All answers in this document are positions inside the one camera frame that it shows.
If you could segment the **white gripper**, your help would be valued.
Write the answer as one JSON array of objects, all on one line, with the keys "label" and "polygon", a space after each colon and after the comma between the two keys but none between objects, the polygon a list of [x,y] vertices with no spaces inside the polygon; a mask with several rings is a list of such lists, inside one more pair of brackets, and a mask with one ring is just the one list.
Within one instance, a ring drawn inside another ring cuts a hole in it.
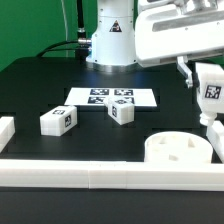
[{"label": "white gripper", "polygon": [[138,0],[135,49],[142,67],[177,61],[192,88],[188,60],[224,54],[224,0]]}]

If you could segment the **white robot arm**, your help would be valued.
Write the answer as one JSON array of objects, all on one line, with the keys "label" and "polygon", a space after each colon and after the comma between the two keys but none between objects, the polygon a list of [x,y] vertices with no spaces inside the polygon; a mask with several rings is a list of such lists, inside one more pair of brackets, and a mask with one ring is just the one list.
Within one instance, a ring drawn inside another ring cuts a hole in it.
[{"label": "white robot arm", "polygon": [[101,71],[187,62],[224,54],[224,0],[97,0],[87,64]]}]

